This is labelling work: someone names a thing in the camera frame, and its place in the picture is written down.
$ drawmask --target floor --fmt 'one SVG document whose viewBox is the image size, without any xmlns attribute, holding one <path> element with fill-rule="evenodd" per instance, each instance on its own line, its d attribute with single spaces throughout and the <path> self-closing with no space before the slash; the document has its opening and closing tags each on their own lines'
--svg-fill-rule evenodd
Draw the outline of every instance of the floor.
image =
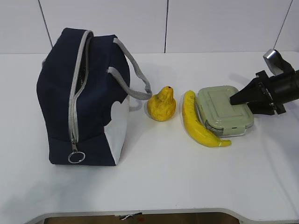
<svg viewBox="0 0 299 224">
<path fill-rule="evenodd" d="M 137 215 L 127 220 L 115 216 L 55 217 L 44 224 L 239 224 L 238 219 L 225 213 L 186 213 Z"/>
</svg>

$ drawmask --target gray zipper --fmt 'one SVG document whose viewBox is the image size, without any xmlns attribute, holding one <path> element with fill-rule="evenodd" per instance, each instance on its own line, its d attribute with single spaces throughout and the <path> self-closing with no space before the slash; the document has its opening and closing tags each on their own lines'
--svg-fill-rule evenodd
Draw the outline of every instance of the gray zipper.
<svg viewBox="0 0 299 224">
<path fill-rule="evenodd" d="M 79 128 L 78 128 L 78 118 L 77 118 L 77 99 L 80 96 L 83 89 L 85 88 L 87 78 L 88 78 L 88 45 L 89 45 L 89 42 L 91 39 L 91 37 L 87 38 L 89 33 L 91 33 L 91 31 L 85 31 L 82 36 L 80 46 L 78 49 L 78 55 L 77 55 L 73 80 L 72 80 L 72 84 L 71 84 L 68 120 L 69 120 L 69 134 L 70 134 L 70 139 L 71 139 L 71 147 L 72 147 L 73 152 L 69 155 L 69 158 L 68 158 L 70 163 L 80 163 L 85 158 L 85 154 L 83 152 L 79 152 L 78 148 L 77 148 L 77 143 L 79 141 Z M 85 77 L 84 77 L 82 86 L 76 92 L 76 86 L 77 86 L 78 77 L 79 77 L 79 69 L 80 69 L 82 54 L 83 54 L 85 46 L 86 46 L 86 48 L 85 48 L 85 65 L 86 65 Z M 76 153 L 81 153 L 83 155 L 83 158 L 79 161 L 73 162 L 73 161 L 71 161 L 71 156 Z"/>
</svg>

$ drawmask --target bag handle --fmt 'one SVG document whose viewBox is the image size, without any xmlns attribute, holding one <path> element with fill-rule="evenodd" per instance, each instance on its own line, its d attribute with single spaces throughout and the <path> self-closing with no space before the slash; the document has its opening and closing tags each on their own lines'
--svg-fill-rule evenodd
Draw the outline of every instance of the bag handle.
<svg viewBox="0 0 299 224">
<path fill-rule="evenodd" d="M 119 73 L 119 71 L 116 68 L 109 67 L 107 73 L 110 73 L 115 78 L 115 80 L 119 83 L 119 85 L 123 88 L 123 90 L 128 95 L 130 95 L 130 96 L 132 96 L 136 99 L 140 99 L 140 100 L 150 99 L 153 95 L 152 92 L 151 92 L 151 89 L 150 89 L 150 83 L 147 80 L 147 78 L 144 76 L 142 71 L 140 70 L 139 65 L 137 64 L 137 62 L 135 61 L 133 56 L 130 54 L 128 49 L 125 47 L 125 45 L 118 38 L 114 38 L 113 43 L 116 43 L 120 47 L 120 49 L 122 50 L 124 55 L 132 63 L 132 65 L 134 67 L 135 74 L 137 75 L 138 78 L 142 79 L 142 81 L 145 83 L 145 88 L 144 89 L 145 89 L 146 93 L 130 89 L 130 87 L 128 87 L 125 80 L 123 80 L 121 74 Z"/>
</svg>

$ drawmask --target navy blue lunch bag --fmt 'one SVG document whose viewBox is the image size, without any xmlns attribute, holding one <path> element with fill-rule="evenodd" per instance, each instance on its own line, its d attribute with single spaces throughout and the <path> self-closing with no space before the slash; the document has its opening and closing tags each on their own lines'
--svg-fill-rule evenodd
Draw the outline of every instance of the navy blue lunch bag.
<svg viewBox="0 0 299 224">
<path fill-rule="evenodd" d="M 145 83 L 131 90 L 126 57 Z M 138 64 L 115 35 L 66 28 L 43 62 L 37 96 L 53 164 L 115 166 L 128 121 L 129 95 L 152 96 Z"/>
</svg>

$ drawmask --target container lid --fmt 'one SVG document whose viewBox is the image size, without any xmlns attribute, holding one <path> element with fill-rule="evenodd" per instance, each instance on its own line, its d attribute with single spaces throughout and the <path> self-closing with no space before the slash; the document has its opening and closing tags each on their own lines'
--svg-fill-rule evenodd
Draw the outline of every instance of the container lid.
<svg viewBox="0 0 299 224">
<path fill-rule="evenodd" d="M 253 125 L 254 116 L 247 104 L 230 104 L 229 98 L 237 92 L 235 87 L 228 85 L 208 87 L 198 92 L 197 104 L 210 126 L 226 129 Z"/>
</svg>

